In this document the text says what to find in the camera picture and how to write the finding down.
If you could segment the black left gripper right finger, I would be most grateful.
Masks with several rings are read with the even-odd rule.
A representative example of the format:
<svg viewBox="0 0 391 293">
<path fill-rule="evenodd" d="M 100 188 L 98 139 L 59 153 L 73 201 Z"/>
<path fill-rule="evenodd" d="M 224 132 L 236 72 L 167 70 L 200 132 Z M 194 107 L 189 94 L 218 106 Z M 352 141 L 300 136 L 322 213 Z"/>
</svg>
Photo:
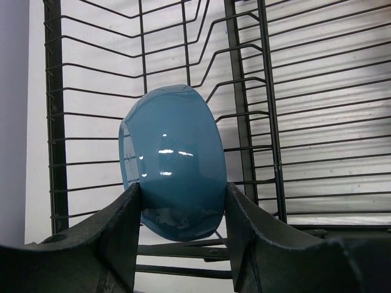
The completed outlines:
<svg viewBox="0 0 391 293">
<path fill-rule="evenodd" d="M 389 292 L 390 228 L 298 230 L 251 202 L 225 196 L 235 292 Z"/>
</svg>

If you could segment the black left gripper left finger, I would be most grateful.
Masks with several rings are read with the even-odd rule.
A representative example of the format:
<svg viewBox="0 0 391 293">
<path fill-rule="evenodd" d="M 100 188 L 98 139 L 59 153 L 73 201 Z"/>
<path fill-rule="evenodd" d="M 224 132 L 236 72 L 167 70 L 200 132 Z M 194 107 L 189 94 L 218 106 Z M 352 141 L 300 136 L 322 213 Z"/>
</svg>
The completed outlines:
<svg viewBox="0 0 391 293">
<path fill-rule="evenodd" d="M 39 244 L 1 247 L 1 292 L 133 292 L 141 190 Z"/>
</svg>

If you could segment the blue glossy bowl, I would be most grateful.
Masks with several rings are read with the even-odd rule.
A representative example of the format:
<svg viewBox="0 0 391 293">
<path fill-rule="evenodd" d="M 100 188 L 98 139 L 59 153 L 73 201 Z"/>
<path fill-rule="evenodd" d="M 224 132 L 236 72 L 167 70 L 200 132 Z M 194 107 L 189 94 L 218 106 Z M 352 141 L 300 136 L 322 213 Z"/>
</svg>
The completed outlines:
<svg viewBox="0 0 391 293">
<path fill-rule="evenodd" d="M 141 188 L 141 223 L 176 242 L 211 236 L 224 213 L 227 171 L 213 114 L 184 84 L 145 94 L 119 126 L 124 187 Z"/>
</svg>

